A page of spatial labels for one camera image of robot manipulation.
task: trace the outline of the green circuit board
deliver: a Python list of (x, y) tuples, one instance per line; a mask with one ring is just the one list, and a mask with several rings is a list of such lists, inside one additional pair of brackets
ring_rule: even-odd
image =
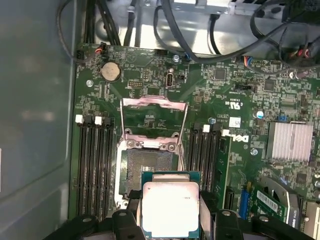
[[(88, 56), (97, 48), (83, 44), (79, 50)], [(106, 61), (117, 63), (121, 69), (119, 80), (105, 81), (100, 70)], [(254, 59), (252, 65), (264, 71), (282, 68), (277, 61)], [(167, 87), (166, 75), (173, 69), (173, 85)], [(239, 209), (241, 189), (248, 181), (259, 175), (282, 179), (299, 194), (312, 199), (315, 174), (320, 169), (320, 74), (310, 71), (307, 77), (296, 79), (294, 73), (278, 76), (256, 74), (235, 59), (215, 64), (198, 64), (181, 60), (173, 62), (172, 54), (151, 49), (108, 46), (107, 55), (97, 55), (76, 70), (74, 115), (92, 115), (112, 118), (113, 130), (110, 169), (114, 173), (117, 142), (121, 136), (120, 100), (138, 99), (146, 95), (164, 96), (171, 102), (188, 104), (182, 142), (188, 156), (188, 141), (194, 123), (209, 124), (215, 119), (222, 130), (229, 131), (230, 146), (227, 164), (220, 164), (226, 175), (226, 185), (234, 191), (232, 209)], [(264, 112), (263, 119), (255, 113)], [(168, 137), (179, 131), (183, 112), (163, 109), (156, 105), (148, 107), (125, 107), (125, 127), (133, 134), (154, 138)], [(282, 162), (276, 168), (264, 159), (270, 121), (300, 121), (313, 123), (311, 162)], [(69, 218), (76, 214), (77, 185), (79, 178), (80, 130), (73, 127), (71, 187)], [(251, 149), (258, 150), (253, 156)]]

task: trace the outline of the black cable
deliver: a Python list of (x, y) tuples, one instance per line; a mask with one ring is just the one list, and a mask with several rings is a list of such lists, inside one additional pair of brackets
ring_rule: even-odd
[[(136, 4), (137, 4), (137, 0), (132, 0), (130, 6), (135, 8)], [(132, 31), (135, 26), (135, 18), (136, 18), (136, 15), (134, 12), (128, 13), (128, 24), (127, 24), (126, 33), (124, 36), (123, 46), (127, 46), (127, 47), (130, 46)]]
[(221, 55), (221, 52), (219, 51), (219, 49), (216, 45), (215, 36), (214, 36), (215, 24), (216, 24), (216, 21), (219, 19), (219, 17), (220, 17), (220, 15), (218, 15), (218, 14), (211, 14), (210, 15), (211, 23), (210, 23), (210, 29), (209, 29), (209, 37), (210, 37), (210, 43), (211, 43), (211, 46), (214, 50), (214, 53)]
[[(285, 40), (285, 37), (286, 37), (286, 33), (287, 33), (287, 32), (288, 32), (288, 27), (286, 27), (286, 28), (284, 29), (284, 31), (283, 31), (283, 33), (282, 33), (282, 35), (281, 35), (281, 38), (280, 38), (280, 41), (279, 41), (279, 52), (278, 52), (278, 56), (279, 56), (279, 58), (282, 60), (282, 63), (284, 62), (284, 63), (285, 63), (284, 65), (285, 65), (285, 66), (288, 66), (288, 67), (283, 68), (283, 69), (280, 69), (280, 70), (278, 70), (278, 71), (274, 71), (274, 72), (262, 71), (262, 70), (259, 70), (259, 69), (254, 68), (254, 67), (252, 67), (252, 66), (250, 66), (250, 65), (247, 65), (246, 67), (247, 67), (249, 70), (251, 70), (251, 71), (253, 71), (253, 72), (257, 73), (257, 74), (263, 74), (263, 75), (267, 75), (267, 76), (283, 74), (283, 73), (285, 73), (285, 72), (287, 72), (287, 71), (289, 71), (289, 70), (297, 70), (297, 69), (298, 69), (298, 70), (309, 70), (309, 69), (312, 69), (312, 68), (318, 68), (318, 67), (320, 67), (319, 64), (315, 64), (315, 65), (311, 65), (311, 66), (296, 66), (296, 64), (298, 64), (298, 63), (302, 60), (304, 54), (301, 54), (300, 56), (298, 56), (298, 58), (297, 58), (292, 64), (289, 64), (289, 63), (287, 63), (287, 62), (285, 62), (285, 61), (283, 60), (283, 58), (282, 58), (282, 44), (283, 44), (283, 42), (284, 42), (284, 40)], [(306, 28), (305, 44), (304, 44), (304, 47), (303, 47), (303, 53), (307, 50), (307, 48), (308, 48), (308, 43), (309, 43), (309, 39), (308, 39), (308, 29)]]
[(71, 2), (72, 0), (66, 0), (64, 3), (61, 3), (59, 5), (59, 7), (57, 8), (57, 11), (56, 11), (56, 26), (57, 26), (57, 32), (58, 32), (58, 37), (59, 37), (59, 40), (61, 42), (61, 45), (64, 49), (64, 51), (66, 52), (66, 54), (77, 64), (85, 64), (85, 63), (88, 63), (90, 62), (95, 56), (97, 53), (93, 53), (91, 55), (89, 55), (86, 59), (77, 59), (76, 57), (74, 57), (72, 55), (72, 53), (70, 52), (67, 44), (66, 44), (66, 41), (65, 41), (65, 38), (64, 38), (64, 35), (63, 35), (63, 32), (62, 32), (62, 27), (61, 27), (61, 14), (64, 10), (64, 8)]
[(256, 42), (254, 42), (254, 43), (252, 43), (252, 44), (250, 44), (240, 50), (237, 50), (235, 52), (229, 53), (227, 55), (217, 56), (217, 57), (203, 58), (203, 57), (197, 57), (192, 52), (188, 43), (184, 39), (184, 37), (183, 37), (183, 35), (177, 25), (175, 17), (173, 15), (170, 0), (162, 0), (162, 9), (163, 9), (165, 18), (169, 24), (170, 30), (171, 30), (174, 38), (177, 40), (177, 42), (180, 44), (180, 46), (183, 48), (183, 50), (191, 57), (191, 59), (193, 59), (195, 62), (201, 63), (201, 64), (212, 64), (212, 63), (216, 63), (216, 62), (221, 62), (221, 61), (225, 61), (225, 60), (228, 60), (228, 59), (231, 59), (234, 57), (238, 57), (238, 56), (245, 54), (247, 52), (250, 52), (253, 49), (255, 49), (256, 47), (258, 47), (259, 45), (261, 45), (261, 43), (265, 42), (267, 39), (270, 39), (273, 35), (280, 32), (281, 30), (283, 30), (289, 24), (289, 22), (281, 24), (280, 26), (276, 27), (274, 30), (269, 32), (267, 35), (265, 35), (261, 39), (257, 40)]
[(103, 22), (104, 25), (105, 25), (105, 29), (107, 30), (107, 26), (106, 25), (108, 25), (110, 27), (111, 34), (112, 34), (112, 37), (113, 37), (113, 40), (114, 40), (114, 44), (118, 45), (118, 46), (121, 46), (120, 38), (119, 38), (118, 31), (117, 31), (117, 28), (116, 28), (116, 25), (115, 25), (115, 21), (114, 21), (112, 15), (111, 15), (111, 12), (110, 12), (110, 10), (108, 8), (108, 5), (106, 4), (105, 0), (96, 0), (96, 3), (99, 3), (99, 5), (100, 5), (101, 15), (105, 16), (106, 24), (105, 24), (105, 22)]
[[(265, 2), (263, 5), (261, 5), (256, 11), (254, 11), (253, 15), (250, 18), (250, 29), (252, 34), (257, 38), (257, 39), (261, 39), (263, 38), (265, 35), (257, 28), (256, 25), (256, 16), (257, 14), (262, 11), (265, 7), (267, 6), (271, 6), (271, 5), (278, 5), (278, 4), (283, 4), (285, 3), (285, 0), (269, 0), (267, 2)], [(279, 44), (270, 39), (267, 39), (265, 41), (267, 44), (270, 44), (272, 47), (274, 47), (277, 51), (279, 51)]]
[(315, 50), (319, 50), (319, 44), (320, 44), (320, 36), (318, 36), (315, 40), (313, 40), (313, 42), (309, 47), (309, 52), (311, 57), (314, 55)]
[(158, 26), (158, 20), (159, 20), (159, 10), (161, 10), (162, 7), (161, 6), (157, 6), (154, 10), (154, 15), (153, 15), (153, 33), (155, 36), (155, 39), (157, 40), (157, 42), (160, 44), (160, 46), (163, 49), (168, 50), (169, 52), (173, 53), (173, 54), (177, 54), (177, 55), (181, 55), (182, 53), (173, 49), (172, 47), (169, 47), (160, 37), (158, 30), (157, 30), (157, 26)]
[(96, 25), (96, 4), (95, 0), (86, 1), (85, 23), (83, 39), (85, 43), (95, 43), (95, 25)]
[(101, 18), (102, 18), (102, 22), (103, 22), (103, 25), (104, 25), (104, 29), (106, 31), (106, 35), (108, 37), (108, 40), (109, 40), (110, 44), (111, 45), (116, 45), (114, 34), (113, 34), (112, 30), (111, 30), (107, 15), (105, 14), (105, 11), (104, 11), (104, 8), (103, 8), (103, 5), (102, 5), (103, 1), (104, 0), (102, 0), (102, 1), (101, 0), (96, 0), (95, 4), (98, 7), (99, 12), (101, 14)]

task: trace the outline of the blue wire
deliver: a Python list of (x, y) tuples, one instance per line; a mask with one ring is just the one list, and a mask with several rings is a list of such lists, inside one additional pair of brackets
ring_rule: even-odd
[(248, 61), (247, 61), (246, 65), (247, 65), (247, 66), (250, 66), (250, 63), (251, 63), (251, 61), (252, 61), (253, 59), (254, 59), (253, 57), (249, 57), (249, 59), (248, 59)]

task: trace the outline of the dimm slot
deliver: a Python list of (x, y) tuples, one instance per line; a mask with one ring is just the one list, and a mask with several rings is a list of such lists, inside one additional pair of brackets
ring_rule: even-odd
[(190, 131), (188, 146), (188, 171), (200, 171), (200, 189), (212, 191), (213, 174), (217, 160), (219, 131), (202, 132), (198, 124), (194, 124)]
[(80, 126), (77, 215), (108, 215), (113, 149), (113, 126)]

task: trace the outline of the gray side panel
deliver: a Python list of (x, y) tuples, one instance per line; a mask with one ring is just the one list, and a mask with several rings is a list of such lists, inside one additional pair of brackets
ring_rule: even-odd
[[(59, 2), (0, 8), (1, 240), (40, 240), (68, 217), (73, 70), (57, 38)], [(63, 14), (69, 44), (74, 9)]]

